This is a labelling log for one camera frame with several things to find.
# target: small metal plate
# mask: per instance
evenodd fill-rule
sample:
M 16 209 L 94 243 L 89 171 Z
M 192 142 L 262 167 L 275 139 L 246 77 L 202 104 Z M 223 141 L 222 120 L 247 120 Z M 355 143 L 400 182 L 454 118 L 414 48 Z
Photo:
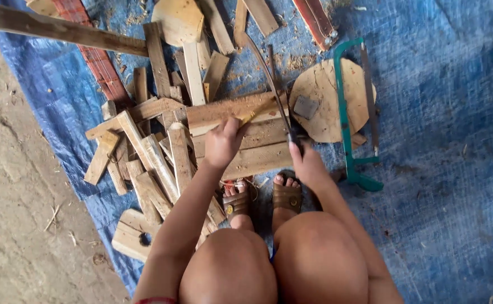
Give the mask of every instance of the small metal plate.
M 293 111 L 306 119 L 311 119 L 314 117 L 317 109 L 319 107 L 319 102 L 315 100 L 311 100 L 308 97 L 303 95 L 299 95 L 297 101 L 295 102 L 295 107 L 293 107 Z

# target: concrete floor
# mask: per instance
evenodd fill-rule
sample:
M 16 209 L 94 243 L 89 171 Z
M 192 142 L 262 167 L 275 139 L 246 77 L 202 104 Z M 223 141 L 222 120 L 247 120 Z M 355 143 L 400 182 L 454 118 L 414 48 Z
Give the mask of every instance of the concrete floor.
M 59 204 L 57 225 L 44 231 Z M 0 302 L 126 302 L 106 258 L 0 53 Z

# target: person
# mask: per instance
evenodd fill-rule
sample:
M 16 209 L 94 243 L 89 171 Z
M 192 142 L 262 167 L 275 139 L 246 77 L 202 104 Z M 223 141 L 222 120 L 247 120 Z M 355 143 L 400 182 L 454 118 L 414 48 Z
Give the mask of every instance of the person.
M 323 212 L 300 211 L 301 184 L 275 176 L 274 254 L 248 215 L 247 186 L 225 191 L 231 229 L 211 234 L 195 251 L 211 197 L 248 125 L 224 119 L 207 133 L 205 158 L 153 237 L 134 303 L 403 303 L 384 260 L 325 169 L 320 155 L 290 143 L 300 182 Z

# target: wooden disc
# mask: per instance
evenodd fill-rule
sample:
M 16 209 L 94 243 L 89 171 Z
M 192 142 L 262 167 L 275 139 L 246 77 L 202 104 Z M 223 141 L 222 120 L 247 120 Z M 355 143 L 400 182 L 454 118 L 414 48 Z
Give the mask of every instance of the wooden disc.
M 183 47 L 183 43 L 199 42 L 203 14 L 193 0 L 160 0 L 155 4 L 151 22 L 158 22 L 160 35 L 167 44 Z
M 351 135 L 360 130 L 368 121 L 364 74 L 361 66 L 348 59 L 341 59 L 344 81 L 344 96 L 347 100 L 348 120 Z M 293 116 L 305 128 L 310 137 L 317 142 L 340 142 L 340 114 L 334 74 L 333 60 L 325 60 L 304 71 L 293 85 L 290 94 L 290 109 Z M 293 108 L 299 96 L 319 103 L 314 116 L 307 120 L 297 115 Z

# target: sandal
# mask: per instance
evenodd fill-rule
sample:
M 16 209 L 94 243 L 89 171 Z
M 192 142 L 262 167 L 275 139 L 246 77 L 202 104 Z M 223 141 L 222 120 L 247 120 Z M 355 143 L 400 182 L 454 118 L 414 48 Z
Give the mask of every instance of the sandal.
M 231 223 L 231 220 L 239 214 L 249 215 L 250 201 L 250 187 L 243 193 L 224 197 L 222 202 L 228 223 Z
M 299 182 L 295 177 L 295 172 L 291 170 L 282 170 L 278 174 L 282 176 L 284 184 L 286 184 L 286 180 L 289 177 Z M 298 214 L 301 212 L 301 205 L 303 204 L 302 198 L 303 190 L 300 187 L 286 187 L 273 183 L 273 209 L 286 208 L 295 211 Z

